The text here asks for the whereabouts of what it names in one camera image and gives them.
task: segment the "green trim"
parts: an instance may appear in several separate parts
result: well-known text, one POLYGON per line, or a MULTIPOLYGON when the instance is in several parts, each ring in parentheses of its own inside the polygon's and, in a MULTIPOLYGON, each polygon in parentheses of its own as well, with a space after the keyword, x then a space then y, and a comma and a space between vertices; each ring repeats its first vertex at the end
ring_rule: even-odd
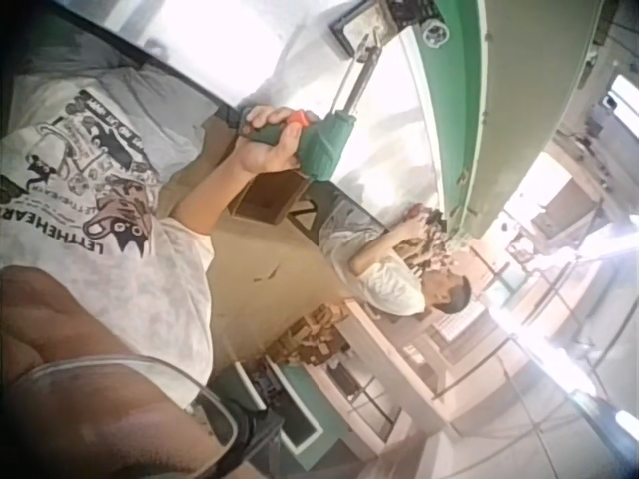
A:
POLYGON ((459 186, 457 179, 464 169, 472 171, 479 128, 481 97, 481 27, 476 1, 445 0, 437 2, 450 40, 438 49, 427 47, 421 31, 415 35, 419 43, 428 88, 437 122, 444 201, 449 224, 458 226, 469 183, 459 186))

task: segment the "hand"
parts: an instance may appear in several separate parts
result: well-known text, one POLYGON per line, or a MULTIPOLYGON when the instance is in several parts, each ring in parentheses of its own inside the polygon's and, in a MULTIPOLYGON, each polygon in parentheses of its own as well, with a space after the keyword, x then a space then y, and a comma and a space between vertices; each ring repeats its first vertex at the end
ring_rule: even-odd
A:
POLYGON ((404 240, 412 240, 426 238, 429 229, 429 225, 426 224, 426 215, 417 215, 401 222, 394 231, 404 240))
MULTIPOLYGON (((259 106, 249 112, 247 121, 254 128, 261 128, 266 124, 283 122, 292 112, 293 110, 290 108, 276 109, 269 106, 259 106)), ((244 172, 251 175, 297 168, 300 164, 295 157, 295 152, 298 149, 301 132, 302 126, 300 124, 287 125, 282 131, 280 142, 274 147, 239 137, 229 160, 236 162, 244 172)))

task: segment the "white t-shirt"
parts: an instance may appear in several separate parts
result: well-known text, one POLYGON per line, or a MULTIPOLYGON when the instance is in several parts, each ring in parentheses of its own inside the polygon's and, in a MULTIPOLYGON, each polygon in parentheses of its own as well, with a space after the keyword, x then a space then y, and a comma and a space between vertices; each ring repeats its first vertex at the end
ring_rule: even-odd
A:
MULTIPOLYGON (((209 237, 155 217, 158 168, 176 154, 152 164, 137 133, 154 128, 143 125, 142 107, 129 102, 125 113, 103 88, 130 92, 126 81, 36 82, 20 99, 2 140, 0 268, 48 272, 133 351, 206 383, 213 347, 205 272, 213 248, 209 237)), ((157 142, 152 149, 175 151, 157 142)), ((194 394, 165 392, 181 405, 194 394)))
POLYGON ((319 248, 355 296, 397 316, 424 312, 426 301, 421 292, 421 281, 394 252, 360 277, 350 272, 350 259, 382 234, 380 226, 373 224, 354 204, 344 200, 321 227, 319 248))

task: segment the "green tool handle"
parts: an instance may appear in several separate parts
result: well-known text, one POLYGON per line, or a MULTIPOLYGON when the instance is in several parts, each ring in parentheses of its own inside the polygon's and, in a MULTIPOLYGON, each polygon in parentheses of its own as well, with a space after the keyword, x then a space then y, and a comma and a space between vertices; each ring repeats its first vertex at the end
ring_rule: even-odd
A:
MULTIPOLYGON (((343 111, 329 113, 326 118, 302 129, 296 157, 300 171, 313 180, 330 180, 343 152, 356 118, 343 111)), ((255 142, 276 145, 286 123, 253 128, 242 115, 239 134, 255 142)))

